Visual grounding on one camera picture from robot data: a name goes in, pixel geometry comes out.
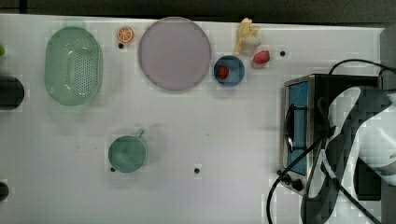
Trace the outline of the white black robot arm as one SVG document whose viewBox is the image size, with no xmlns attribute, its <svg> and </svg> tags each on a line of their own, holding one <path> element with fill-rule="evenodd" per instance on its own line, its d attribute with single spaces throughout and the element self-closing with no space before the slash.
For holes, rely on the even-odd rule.
<svg viewBox="0 0 396 224">
<path fill-rule="evenodd" d="M 340 192 L 366 213 L 359 202 L 342 186 L 342 179 L 346 173 L 347 161 L 351 157 L 358 129 L 368 119 L 390 107 L 391 100 L 381 90 L 363 87 L 351 88 L 351 90 L 354 93 L 348 102 L 350 108 L 343 110 L 345 118 L 342 122 L 335 122 L 330 126 L 334 129 L 334 133 L 326 139 L 326 144 L 318 152 L 316 164 L 319 164 L 319 172 L 324 177 L 314 197 L 310 196 L 314 187 L 313 176 L 308 178 L 308 188 L 301 207 L 304 224 L 325 224 L 335 209 Z"/>
</svg>

